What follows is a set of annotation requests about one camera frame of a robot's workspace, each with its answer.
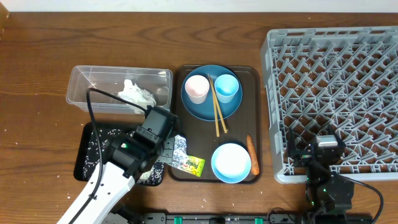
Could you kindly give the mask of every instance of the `white wall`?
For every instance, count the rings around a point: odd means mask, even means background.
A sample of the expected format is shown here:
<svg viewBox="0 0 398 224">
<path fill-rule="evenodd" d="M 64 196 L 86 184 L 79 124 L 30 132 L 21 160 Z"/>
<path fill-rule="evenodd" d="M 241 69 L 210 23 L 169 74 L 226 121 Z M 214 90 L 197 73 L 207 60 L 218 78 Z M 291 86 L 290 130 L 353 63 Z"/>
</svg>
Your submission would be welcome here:
<svg viewBox="0 0 398 224">
<path fill-rule="evenodd" d="M 398 0 L 0 0 L 11 11 L 398 12 Z"/>
</svg>

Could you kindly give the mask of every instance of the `chopsticks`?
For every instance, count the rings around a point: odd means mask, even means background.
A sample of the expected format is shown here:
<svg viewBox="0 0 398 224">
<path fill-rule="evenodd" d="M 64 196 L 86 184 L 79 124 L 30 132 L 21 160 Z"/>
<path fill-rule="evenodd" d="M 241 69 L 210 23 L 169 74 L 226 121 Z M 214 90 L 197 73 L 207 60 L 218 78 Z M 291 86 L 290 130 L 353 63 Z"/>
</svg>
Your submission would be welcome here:
<svg viewBox="0 0 398 224">
<path fill-rule="evenodd" d="M 220 120 L 221 120 L 221 124 L 223 125 L 224 133 L 227 133 L 228 130 L 226 129 L 223 114 L 221 114 L 220 105 L 218 104 L 216 91 L 214 89 L 213 79 L 209 75 L 207 75 L 207 76 L 209 78 L 209 82 L 210 82 L 210 86 L 211 86 L 211 93 L 213 94 L 213 107 L 214 107 L 214 117 L 215 117 L 215 122 L 216 122 L 216 134 L 217 134 L 217 137 L 219 137 L 220 131 L 218 130 L 217 111 L 218 111 L 218 114 L 220 115 Z"/>
</svg>

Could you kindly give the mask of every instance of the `pink cup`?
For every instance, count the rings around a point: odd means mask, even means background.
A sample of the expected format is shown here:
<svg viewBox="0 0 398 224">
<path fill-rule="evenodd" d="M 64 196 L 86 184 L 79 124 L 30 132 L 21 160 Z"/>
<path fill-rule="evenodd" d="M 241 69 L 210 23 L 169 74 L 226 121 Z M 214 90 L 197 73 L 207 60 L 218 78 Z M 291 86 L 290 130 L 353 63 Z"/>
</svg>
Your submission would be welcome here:
<svg viewBox="0 0 398 224">
<path fill-rule="evenodd" d="M 200 104 L 206 100 L 209 88 L 209 81 L 201 75 L 194 75 L 185 82 L 185 91 L 194 104 Z"/>
</svg>

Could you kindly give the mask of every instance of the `wooden table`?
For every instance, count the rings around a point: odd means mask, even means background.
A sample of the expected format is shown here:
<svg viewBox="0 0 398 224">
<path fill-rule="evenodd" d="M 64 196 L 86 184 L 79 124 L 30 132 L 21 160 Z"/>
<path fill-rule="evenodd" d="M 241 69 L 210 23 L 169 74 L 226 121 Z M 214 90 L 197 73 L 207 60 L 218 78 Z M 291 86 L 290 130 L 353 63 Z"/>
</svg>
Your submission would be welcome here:
<svg viewBox="0 0 398 224">
<path fill-rule="evenodd" d="M 260 48 L 270 29 L 396 26 L 398 14 L 16 13 L 0 42 L 0 222 L 55 223 L 86 183 L 73 178 L 83 124 L 90 117 L 65 101 L 75 65 L 168 68 L 247 65 L 261 73 Z M 176 182 L 135 187 L 122 201 L 139 211 L 267 213 L 304 211 L 303 184 L 272 175 L 265 90 L 263 174 L 252 185 Z M 98 114 L 98 119 L 135 121 Z M 386 200 L 378 223 L 394 223 L 398 182 L 373 182 Z M 378 196 L 355 187 L 352 212 L 373 215 Z"/>
</svg>

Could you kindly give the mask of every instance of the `crumpled white towel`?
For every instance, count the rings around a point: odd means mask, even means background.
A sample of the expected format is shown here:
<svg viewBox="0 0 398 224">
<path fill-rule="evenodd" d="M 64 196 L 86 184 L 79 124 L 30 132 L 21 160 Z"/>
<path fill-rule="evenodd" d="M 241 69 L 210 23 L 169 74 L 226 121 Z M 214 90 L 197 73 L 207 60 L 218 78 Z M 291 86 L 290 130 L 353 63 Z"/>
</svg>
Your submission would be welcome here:
<svg viewBox="0 0 398 224">
<path fill-rule="evenodd" d="M 132 84 L 131 80 L 124 81 L 124 90 L 118 93 L 119 97 L 127 100 L 131 103 L 135 103 L 143 108 L 147 108 L 147 105 L 155 106 L 156 101 L 154 95 L 149 93 L 147 90 L 143 90 L 137 86 L 137 84 Z M 131 106 L 135 114 L 143 114 L 144 112 L 135 106 Z"/>
</svg>

